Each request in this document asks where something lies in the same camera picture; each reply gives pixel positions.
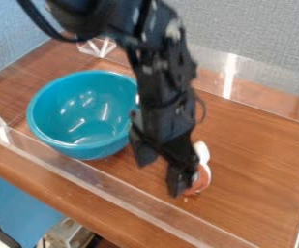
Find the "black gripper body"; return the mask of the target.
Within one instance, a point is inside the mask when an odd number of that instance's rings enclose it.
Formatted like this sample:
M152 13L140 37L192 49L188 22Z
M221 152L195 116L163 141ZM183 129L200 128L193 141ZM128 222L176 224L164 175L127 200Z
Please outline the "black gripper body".
M139 96L139 108L129 116L129 133L140 137L157 156L181 169L195 169L197 156L191 142L195 127L193 93L177 94L163 102Z

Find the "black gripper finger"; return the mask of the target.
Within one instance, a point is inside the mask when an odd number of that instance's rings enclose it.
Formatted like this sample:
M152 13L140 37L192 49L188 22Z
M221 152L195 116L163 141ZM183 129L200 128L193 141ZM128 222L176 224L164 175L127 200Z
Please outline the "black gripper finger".
M167 167L165 183L168 194L177 198L181 194L189 195L196 191L199 169L188 170L169 164Z
M136 164L141 168L156 160L157 154L133 132L129 133L129 144Z

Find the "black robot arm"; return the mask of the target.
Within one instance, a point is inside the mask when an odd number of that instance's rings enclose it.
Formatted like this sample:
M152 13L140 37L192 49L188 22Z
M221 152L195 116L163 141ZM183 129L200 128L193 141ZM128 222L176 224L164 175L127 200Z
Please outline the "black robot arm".
M143 167L163 157L168 193L181 195L199 179L199 156L191 142L196 63L177 12L163 0L44 0L56 23L72 34L67 37L32 0L16 1L51 38L76 43L103 35L124 49L140 96L128 133L136 162Z

